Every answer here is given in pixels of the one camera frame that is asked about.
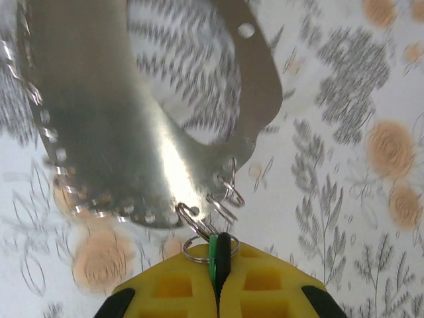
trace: fabric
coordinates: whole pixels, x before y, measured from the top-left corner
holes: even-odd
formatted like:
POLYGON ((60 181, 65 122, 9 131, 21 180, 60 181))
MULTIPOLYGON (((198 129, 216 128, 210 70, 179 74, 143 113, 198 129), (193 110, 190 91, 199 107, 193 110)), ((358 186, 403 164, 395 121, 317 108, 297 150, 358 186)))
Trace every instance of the fabric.
MULTIPOLYGON (((284 101, 237 172, 246 206, 232 234, 320 279, 348 317, 424 317, 424 1, 247 2, 284 101)), ((2 39, 15 39, 15 7, 0 0, 2 39)), ((228 138, 240 74, 212 6, 132 0, 129 32, 169 116, 199 142, 228 138)), ((71 219, 4 57, 0 316, 93 317, 192 232, 71 219)))

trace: yellow plastic object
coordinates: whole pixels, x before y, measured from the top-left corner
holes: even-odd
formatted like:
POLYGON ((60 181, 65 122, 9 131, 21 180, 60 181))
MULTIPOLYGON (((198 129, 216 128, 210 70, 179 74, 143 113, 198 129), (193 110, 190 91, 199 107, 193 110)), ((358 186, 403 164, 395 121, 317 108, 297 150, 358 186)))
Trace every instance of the yellow plastic object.
MULTIPOLYGON (((207 257, 209 245, 189 249, 207 257)), ((117 287, 135 295, 123 318, 217 318, 207 264, 174 256, 117 287)), ((220 318, 319 318, 302 292, 324 285, 292 265, 241 243, 221 292, 220 318)))

